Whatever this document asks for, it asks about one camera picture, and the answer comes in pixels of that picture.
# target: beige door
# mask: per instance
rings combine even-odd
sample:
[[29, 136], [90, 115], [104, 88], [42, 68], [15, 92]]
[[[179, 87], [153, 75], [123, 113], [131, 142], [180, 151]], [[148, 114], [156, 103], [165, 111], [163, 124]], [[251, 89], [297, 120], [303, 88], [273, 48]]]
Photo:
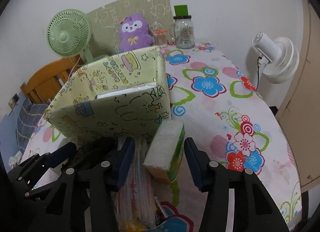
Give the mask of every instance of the beige door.
[[276, 116], [291, 146], [302, 191], [320, 183], [320, 20], [306, 0], [304, 21], [299, 69]]

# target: cake illustration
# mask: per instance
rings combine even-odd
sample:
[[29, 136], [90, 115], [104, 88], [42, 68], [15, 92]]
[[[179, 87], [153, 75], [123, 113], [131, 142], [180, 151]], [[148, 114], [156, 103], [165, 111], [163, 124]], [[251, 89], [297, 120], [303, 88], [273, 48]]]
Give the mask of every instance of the cake illustration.
[[122, 55], [122, 61], [124, 66], [128, 69], [128, 71], [133, 72], [134, 70], [140, 70], [140, 63], [134, 53], [128, 53], [126, 55]]

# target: plastic bag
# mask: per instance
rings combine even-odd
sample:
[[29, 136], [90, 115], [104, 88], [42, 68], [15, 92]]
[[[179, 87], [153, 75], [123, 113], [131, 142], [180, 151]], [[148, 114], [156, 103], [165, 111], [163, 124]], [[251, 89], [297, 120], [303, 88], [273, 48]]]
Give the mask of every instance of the plastic bag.
[[[125, 138], [118, 141], [121, 149]], [[120, 231], [141, 232], [156, 227], [156, 207], [151, 177], [143, 166], [148, 152], [145, 139], [135, 139], [135, 152], [127, 180], [116, 194], [116, 217]]]

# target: metal screw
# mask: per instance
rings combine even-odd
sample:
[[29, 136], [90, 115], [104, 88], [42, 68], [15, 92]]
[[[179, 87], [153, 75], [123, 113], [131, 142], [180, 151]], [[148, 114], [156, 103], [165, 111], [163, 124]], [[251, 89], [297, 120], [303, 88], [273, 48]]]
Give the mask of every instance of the metal screw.
[[216, 162], [216, 161], [211, 161], [211, 162], [209, 162], [209, 165], [210, 165], [211, 167], [218, 167], [218, 166], [219, 166], [218, 162]]
[[69, 168], [66, 170], [66, 174], [73, 174], [75, 170], [73, 168]]
[[110, 166], [110, 162], [109, 162], [109, 161], [103, 161], [103, 162], [101, 163], [101, 166], [102, 166], [102, 167], [108, 167], [108, 166]]
[[245, 168], [245, 169], [244, 169], [244, 172], [245, 172], [246, 174], [253, 174], [253, 170], [250, 169], [250, 168]]

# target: plush toy face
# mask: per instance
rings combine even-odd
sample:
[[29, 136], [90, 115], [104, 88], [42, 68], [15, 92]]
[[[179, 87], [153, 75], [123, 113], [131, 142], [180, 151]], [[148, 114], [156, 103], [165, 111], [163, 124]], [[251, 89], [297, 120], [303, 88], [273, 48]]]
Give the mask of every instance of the plush toy face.
[[143, 14], [133, 14], [127, 17], [120, 26], [119, 36], [125, 38], [129, 35], [139, 35], [148, 33], [148, 22]]

